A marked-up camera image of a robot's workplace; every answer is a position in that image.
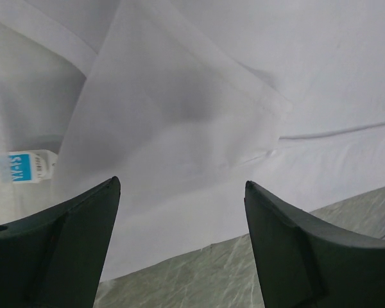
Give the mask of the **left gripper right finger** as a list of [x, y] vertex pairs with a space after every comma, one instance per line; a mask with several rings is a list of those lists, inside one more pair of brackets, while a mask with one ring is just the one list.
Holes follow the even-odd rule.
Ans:
[[244, 207], [266, 307], [385, 307], [385, 240], [337, 227], [252, 181]]

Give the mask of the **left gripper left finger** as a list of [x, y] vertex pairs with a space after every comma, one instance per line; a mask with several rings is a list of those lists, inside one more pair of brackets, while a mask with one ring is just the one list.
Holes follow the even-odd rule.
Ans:
[[92, 307], [120, 199], [111, 179], [0, 225], [0, 307]]

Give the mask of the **white t shirt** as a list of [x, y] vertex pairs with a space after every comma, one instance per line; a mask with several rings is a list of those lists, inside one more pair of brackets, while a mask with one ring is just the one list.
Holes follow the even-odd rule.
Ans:
[[108, 178], [101, 278], [385, 186], [385, 1], [0, 1], [0, 225]]

